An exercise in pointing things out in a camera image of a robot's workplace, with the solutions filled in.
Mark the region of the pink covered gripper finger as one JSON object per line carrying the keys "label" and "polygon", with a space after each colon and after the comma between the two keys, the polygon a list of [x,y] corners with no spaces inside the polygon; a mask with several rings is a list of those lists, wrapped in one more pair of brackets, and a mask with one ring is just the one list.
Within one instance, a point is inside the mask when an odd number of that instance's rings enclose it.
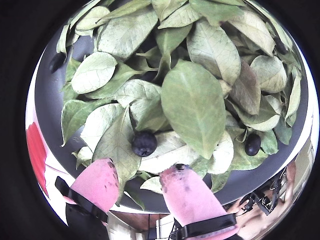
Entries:
{"label": "pink covered gripper finger", "polygon": [[80,240],[108,240],[108,212],[119,197],[119,181],[111,159],[98,159],[71,186],[58,176],[55,187],[63,196],[68,227]]}
{"label": "pink covered gripper finger", "polygon": [[238,233],[235,214],[227,213],[189,165],[174,164],[160,174],[165,204],[179,225],[175,240],[225,240]]}

